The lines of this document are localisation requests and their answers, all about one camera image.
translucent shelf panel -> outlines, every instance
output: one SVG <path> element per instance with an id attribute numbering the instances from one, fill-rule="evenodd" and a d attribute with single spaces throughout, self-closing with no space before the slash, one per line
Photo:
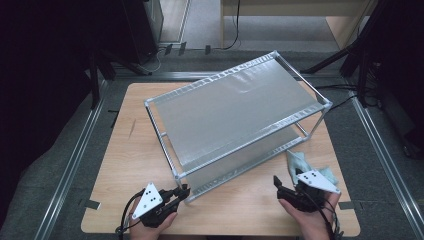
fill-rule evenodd
<path id="1" fill-rule="evenodd" d="M 317 126 L 331 102 L 289 71 L 298 74 L 274 51 L 145 101 L 187 201 L 310 138 L 299 121 L 321 112 Z"/>

light gray fabric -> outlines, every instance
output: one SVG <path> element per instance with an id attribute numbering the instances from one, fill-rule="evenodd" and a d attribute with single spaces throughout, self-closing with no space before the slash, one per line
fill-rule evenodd
<path id="1" fill-rule="evenodd" d="M 292 177 L 292 181 L 294 185 L 297 185 L 298 178 L 296 175 L 296 169 L 301 170 L 302 172 L 308 172 L 313 170 L 311 165 L 306 161 L 305 154 L 303 152 L 292 152 L 287 150 L 287 162 L 290 176 Z M 317 169 L 324 177 L 326 177 L 332 184 L 337 186 L 339 182 L 337 178 L 334 176 L 331 169 L 327 166 L 321 169 Z"/>

gray carpet floor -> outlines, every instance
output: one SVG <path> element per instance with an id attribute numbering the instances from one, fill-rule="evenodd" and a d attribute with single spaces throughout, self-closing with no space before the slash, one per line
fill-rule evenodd
<path id="1" fill-rule="evenodd" d="M 160 68 L 153 73 L 153 76 L 161 72 L 222 71 L 266 53 L 268 52 L 213 51 L 205 55 L 202 51 L 192 50 L 180 56 L 175 50 L 164 56 L 162 52 L 159 54 Z M 297 69 L 315 65 L 332 54 L 331 52 L 280 53 Z M 342 60 L 314 76 L 307 77 L 307 80 L 315 86 L 343 84 L 345 80 L 341 77 L 326 75 L 327 72 L 334 73 L 341 63 Z M 156 69 L 158 66 L 157 59 L 144 65 L 149 69 Z M 145 78 L 136 76 L 124 68 L 117 66 L 116 69 L 117 78 L 115 81 L 108 81 L 109 89 L 102 96 L 103 108 L 49 239 L 117 239 L 114 234 L 86 234 L 80 228 L 85 210 L 80 202 L 90 197 L 113 130 L 112 125 L 116 117 L 114 111 L 120 109 L 129 84 L 146 81 Z M 321 90 L 321 92 L 335 105 L 349 97 L 346 91 L 341 90 Z M 36 235 L 49 201 L 90 114 L 90 104 L 91 98 L 87 96 L 63 129 L 55 145 L 25 171 L 10 204 L 0 239 L 33 239 Z M 422 203 L 424 192 L 420 183 L 424 182 L 422 175 L 424 162 L 406 158 L 402 152 L 402 144 L 384 113 L 378 108 L 369 108 L 369 111 L 415 199 Z M 332 110 L 325 117 L 325 122 L 361 226 L 359 236 L 346 239 L 416 239 L 352 103 L 348 101 Z"/>

wire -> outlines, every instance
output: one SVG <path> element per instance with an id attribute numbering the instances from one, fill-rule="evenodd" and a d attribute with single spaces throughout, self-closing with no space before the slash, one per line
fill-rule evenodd
<path id="1" fill-rule="evenodd" d="M 322 218 L 324 219 L 325 226 L 327 228 L 327 232 L 328 232 L 328 236 L 330 237 L 330 240 L 334 240 L 335 239 L 335 231 L 333 231 L 333 228 L 331 227 L 331 223 L 328 221 L 328 218 L 325 216 L 321 207 L 318 206 L 318 204 L 312 199 L 311 196 L 309 196 L 308 193 L 306 193 L 303 189 L 300 189 L 300 190 L 309 199 L 309 201 L 311 201 L 315 205 L 315 207 L 317 208 L 317 211 L 321 214 Z"/>
<path id="2" fill-rule="evenodd" d="M 240 0 L 238 0 L 237 3 L 237 18 L 236 18 L 236 38 L 234 39 L 234 42 L 226 48 L 214 48 L 214 49 L 219 49 L 219 50 L 228 50 L 230 48 L 232 48 L 234 46 L 234 44 L 236 44 L 238 37 L 239 37 L 239 17 L 240 17 Z"/>
<path id="3" fill-rule="evenodd" d="M 143 67 L 143 66 L 141 66 L 140 64 L 137 64 L 136 66 L 137 66 L 137 68 L 140 68 L 140 69 L 142 69 L 142 70 L 144 70 L 144 71 L 146 71 L 146 72 L 150 72 L 150 73 L 152 73 L 152 72 L 156 72 L 157 70 L 159 70 L 160 68 L 161 68 L 161 66 L 162 66 L 162 62 L 160 61 L 160 59 L 159 59 L 159 53 L 160 52 L 163 52 L 165 49 L 161 49 L 161 50 L 159 50 L 157 53 L 156 53 L 156 59 L 157 59 L 157 61 L 158 61 L 158 63 L 159 63 L 159 65 L 155 68 L 155 69 L 153 69 L 153 70 L 150 70 L 150 69 L 147 69 L 147 68 L 145 68 L 145 67 Z M 149 59 L 147 59 L 144 63 L 143 63 L 143 65 L 144 64 L 146 64 L 147 62 L 149 62 L 151 60 L 151 58 L 149 58 Z"/>
<path id="4" fill-rule="evenodd" d="M 132 196 L 132 197 L 131 197 L 131 199 L 127 202 L 127 205 L 125 205 L 124 212 L 122 213 L 121 225 L 120 225 L 119 227 L 117 227 L 117 228 L 116 228 L 116 230 L 115 230 L 115 232 L 118 234 L 118 238 L 119 238 L 119 240 L 123 240 L 123 239 L 124 239 L 124 232 L 125 232 L 125 231 L 127 231 L 129 228 L 131 228 L 131 227 L 133 227 L 133 226 L 135 226 L 135 225 L 137 225 L 137 224 L 139 224 L 139 223 L 141 222 L 141 220 L 140 220 L 140 221 L 138 221 L 137 223 L 135 223 L 135 224 L 133 224 L 133 225 L 131 225 L 131 226 L 124 227 L 124 225 L 125 225 L 125 217 L 126 217 L 126 215 L 127 215 L 127 211 L 128 211 L 128 208 L 130 207 L 130 204 L 131 204 L 131 203 L 132 203 L 132 202 L 133 202 L 136 198 L 138 198 L 138 197 L 142 196 L 142 195 L 143 195 L 143 193 L 144 193 L 144 190 L 145 190 L 145 189 L 143 189 L 141 192 L 138 192 L 138 193 L 136 193 L 134 196 Z"/>

finger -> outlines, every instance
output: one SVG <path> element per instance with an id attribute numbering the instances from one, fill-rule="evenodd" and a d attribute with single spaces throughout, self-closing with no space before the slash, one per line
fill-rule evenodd
<path id="1" fill-rule="evenodd" d="M 328 204 L 331 204 L 331 206 L 333 207 L 333 208 L 336 208 L 336 205 L 337 205 L 337 203 L 339 202 L 339 199 L 340 199 L 340 197 L 341 197 L 341 193 L 340 194 L 337 194 L 337 193 L 330 193 L 330 195 L 328 195 L 327 196 L 327 203 L 326 203 L 326 206 L 328 205 Z"/>
<path id="2" fill-rule="evenodd" d="M 291 203 L 289 203 L 285 199 L 278 199 L 278 201 L 280 202 L 281 206 L 283 206 L 283 208 L 286 210 L 286 212 L 290 214 L 290 216 L 292 216 L 294 219 L 297 219 L 299 210 L 293 207 L 293 205 L 291 205 Z"/>
<path id="3" fill-rule="evenodd" d="M 177 217 L 177 215 L 177 212 L 169 214 L 169 216 L 166 217 L 163 223 L 159 226 L 160 230 L 163 231 L 164 229 L 169 228 L 172 225 L 172 222 L 174 222 L 174 219 Z"/>

